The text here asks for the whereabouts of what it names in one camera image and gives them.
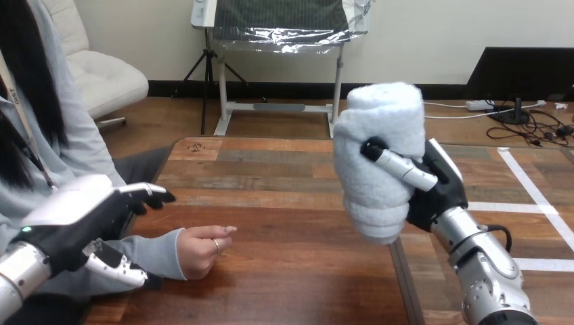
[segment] monitor stand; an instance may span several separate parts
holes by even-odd
[[[528,113],[522,109],[522,99],[516,98],[514,101],[514,110],[499,114],[490,114],[488,117],[497,122],[511,125],[523,125],[530,121]]]

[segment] white towel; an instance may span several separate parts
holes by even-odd
[[[424,155],[424,106],[419,89],[405,83],[370,85],[349,93],[348,109],[334,126],[335,169],[345,209],[367,239],[390,244],[409,211],[412,186],[364,158],[359,150],[375,135],[391,151],[420,160]]]

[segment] tripod stand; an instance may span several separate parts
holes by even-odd
[[[214,83],[214,81],[213,81],[213,65],[211,63],[211,59],[213,59],[213,58],[217,59],[218,58],[217,53],[215,53],[215,51],[211,49],[211,45],[209,42],[209,34],[207,32],[207,28],[204,28],[204,32],[205,32],[205,48],[203,49],[203,54],[199,57],[197,62],[194,64],[193,68],[190,70],[190,72],[187,74],[187,76],[185,76],[185,78],[183,79],[183,84],[185,84],[187,82],[187,80],[190,78],[190,76],[192,75],[192,73],[194,73],[195,69],[199,66],[199,63],[201,63],[201,61],[203,61],[204,58],[206,59],[205,82],[203,84],[203,111],[202,111],[202,116],[201,116],[201,134],[202,135],[205,134],[205,113],[206,113],[206,108],[207,108],[208,92]],[[251,89],[249,87],[249,83],[247,83],[247,81],[245,79],[243,79],[243,77],[241,77],[241,75],[239,75],[231,66],[229,66],[229,64],[225,63],[225,67],[231,73],[233,73],[234,76],[237,77],[241,81],[243,86],[245,86],[245,88],[249,89],[255,97],[260,97],[264,103],[267,103],[267,98],[263,97],[262,95],[259,95],[256,91]],[[178,94],[178,89],[176,89],[173,92],[173,95],[171,97],[175,98],[175,97],[177,97],[177,94]]]

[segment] white chair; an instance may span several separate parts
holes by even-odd
[[[74,0],[42,0],[58,31],[68,67],[91,118],[99,118],[148,95],[148,80],[126,62],[89,50],[89,42]],[[126,120],[114,118],[96,123],[105,127]]]

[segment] black monitor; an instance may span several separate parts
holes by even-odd
[[[515,110],[490,117],[525,124],[522,100],[563,100],[574,85],[574,48],[487,47],[466,84],[472,100],[512,100]]]

